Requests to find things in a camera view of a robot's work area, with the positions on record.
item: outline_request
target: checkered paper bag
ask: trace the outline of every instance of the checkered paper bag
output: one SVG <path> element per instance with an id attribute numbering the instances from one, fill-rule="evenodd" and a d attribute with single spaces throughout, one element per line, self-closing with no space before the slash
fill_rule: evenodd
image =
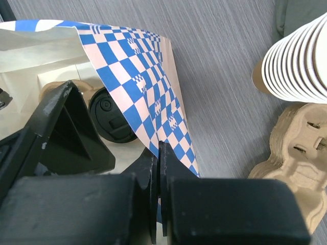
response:
<path id="1" fill-rule="evenodd" d="M 169 142 L 178 159 L 199 175 L 181 104 L 163 68 L 164 37 L 127 27 L 63 20 L 19 20 L 0 23 L 0 42 L 8 31 L 31 39 L 40 32 L 56 29 L 59 35 L 55 38 L 60 39 L 60 31 L 67 28 L 78 33 L 87 58 L 139 140 L 155 156 L 158 156 L 158 142 Z M 53 37 L 43 35 L 42 38 L 45 41 Z M 21 45 L 15 46 L 15 39 L 11 42 L 9 48 L 21 48 Z M 7 51 L 8 48 L 0 47 L 0 54 Z"/>

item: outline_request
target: paper bag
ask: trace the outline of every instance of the paper bag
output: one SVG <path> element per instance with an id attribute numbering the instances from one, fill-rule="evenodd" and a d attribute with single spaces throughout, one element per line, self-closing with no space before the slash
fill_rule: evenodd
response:
<path id="1" fill-rule="evenodd" d="M 126 144 L 106 141 L 117 172 L 144 146 L 158 156 L 158 142 L 165 141 L 199 175 L 168 39 L 126 27 L 20 20 L 0 23 L 0 55 L 0 88 L 13 97 L 0 110 L 0 139 L 25 125 L 46 84 L 82 80 L 106 87 L 138 137 Z"/>

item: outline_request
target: wood grain surface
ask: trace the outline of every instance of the wood grain surface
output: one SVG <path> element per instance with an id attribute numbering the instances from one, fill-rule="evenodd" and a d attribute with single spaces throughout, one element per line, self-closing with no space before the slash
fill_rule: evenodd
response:
<path id="1" fill-rule="evenodd" d="M 269 156 L 290 103 L 260 93 L 255 64 L 272 45 L 273 0 L 9 0 L 17 19 L 147 29 L 171 39 L 202 177 L 245 178 Z M 327 218 L 313 244 L 327 244 Z"/>

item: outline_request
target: gray cloth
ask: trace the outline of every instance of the gray cloth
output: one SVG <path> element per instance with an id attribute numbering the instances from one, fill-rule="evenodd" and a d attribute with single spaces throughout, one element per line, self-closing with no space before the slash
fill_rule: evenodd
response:
<path id="1" fill-rule="evenodd" d="M 327 0 L 277 0 L 273 41 L 279 41 L 325 12 Z"/>

